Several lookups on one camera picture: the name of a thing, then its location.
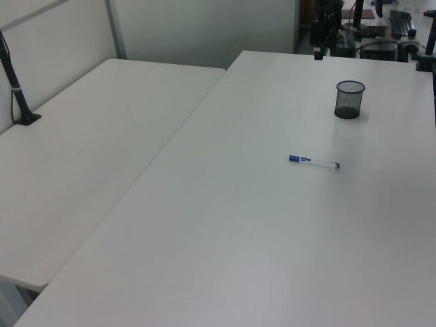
pen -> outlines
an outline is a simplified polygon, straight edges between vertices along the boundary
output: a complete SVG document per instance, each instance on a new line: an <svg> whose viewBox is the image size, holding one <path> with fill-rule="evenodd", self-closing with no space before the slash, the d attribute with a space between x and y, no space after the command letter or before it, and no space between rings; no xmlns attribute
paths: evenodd
<svg viewBox="0 0 436 327"><path fill-rule="evenodd" d="M334 168L334 169L339 169L339 167L341 167L341 164L339 164L337 162L324 161L324 160L318 160L318 159L311 159L311 158L306 158L306 157L299 157L297 155L290 155L289 156L289 161L304 162L306 164L308 163L308 164L312 164L312 165L323 166L323 167L330 167L330 168Z"/></svg>

desk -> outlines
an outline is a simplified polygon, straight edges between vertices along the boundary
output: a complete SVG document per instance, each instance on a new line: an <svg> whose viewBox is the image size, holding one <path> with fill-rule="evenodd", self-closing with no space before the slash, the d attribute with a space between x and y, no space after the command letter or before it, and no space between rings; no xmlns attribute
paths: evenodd
<svg viewBox="0 0 436 327"><path fill-rule="evenodd" d="M413 65L243 52L16 327L432 326L432 103Z"/></svg>
<svg viewBox="0 0 436 327"><path fill-rule="evenodd" d="M109 60L0 136L0 279L42 290L224 70Z"/></svg>

blue marker cap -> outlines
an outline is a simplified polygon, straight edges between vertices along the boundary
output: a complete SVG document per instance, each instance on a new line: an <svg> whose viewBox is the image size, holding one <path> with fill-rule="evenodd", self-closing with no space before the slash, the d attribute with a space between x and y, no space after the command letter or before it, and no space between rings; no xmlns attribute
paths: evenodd
<svg viewBox="0 0 436 327"><path fill-rule="evenodd" d="M297 155L290 155L289 156L289 161L300 162L300 157L297 156Z"/></svg>

pen holder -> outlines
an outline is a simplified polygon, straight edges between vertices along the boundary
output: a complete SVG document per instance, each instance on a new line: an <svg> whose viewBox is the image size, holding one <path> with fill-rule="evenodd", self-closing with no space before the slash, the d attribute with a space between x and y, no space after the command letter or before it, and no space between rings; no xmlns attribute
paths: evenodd
<svg viewBox="0 0 436 327"><path fill-rule="evenodd" d="M342 119L355 119L359 117L365 86L361 82L344 80L338 83L336 88L338 89L338 94L334 114Z"/></svg>

black keyboard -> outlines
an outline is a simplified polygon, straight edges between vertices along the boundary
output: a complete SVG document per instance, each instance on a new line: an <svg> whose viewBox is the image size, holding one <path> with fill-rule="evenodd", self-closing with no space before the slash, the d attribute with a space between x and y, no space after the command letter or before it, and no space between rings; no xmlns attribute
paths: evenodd
<svg viewBox="0 0 436 327"><path fill-rule="evenodd" d="M402 36L408 36L409 31L415 36L416 30L414 22L411 20L411 14L408 12L400 12L398 10L391 10L390 15L390 29L392 31L392 37L399 39Z"/></svg>

